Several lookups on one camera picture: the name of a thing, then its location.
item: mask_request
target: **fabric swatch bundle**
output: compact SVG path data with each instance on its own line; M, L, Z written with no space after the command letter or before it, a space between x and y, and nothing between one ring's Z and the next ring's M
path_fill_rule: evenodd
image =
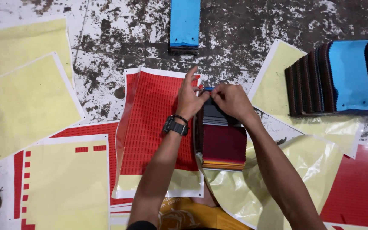
M368 115L368 40L323 44L285 78L292 117Z
M171 0L170 54L198 54L200 9L200 0Z
M197 152L202 153L202 168L243 170L247 132L237 119L220 110L211 98L197 113L196 136Z

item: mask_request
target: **bracelet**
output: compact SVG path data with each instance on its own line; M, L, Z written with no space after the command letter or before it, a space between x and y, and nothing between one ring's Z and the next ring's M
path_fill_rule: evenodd
M185 124L187 124L187 126L188 126L188 121L186 119L184 119L182 116L177 115L177 114L174 114L173 117L174 118L179 118L179 119L183 120L185 122Z

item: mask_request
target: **black wristwatch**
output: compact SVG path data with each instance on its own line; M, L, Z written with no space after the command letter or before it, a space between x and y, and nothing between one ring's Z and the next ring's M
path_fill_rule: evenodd
M186 125L182 125L182 124L175 122L174 117L182 119L186 123ZM164 124L163 132L168 133L170 130L179 133L181 136L186 136L188 133L187 120L178 115L169 116L166 120L166 123Z

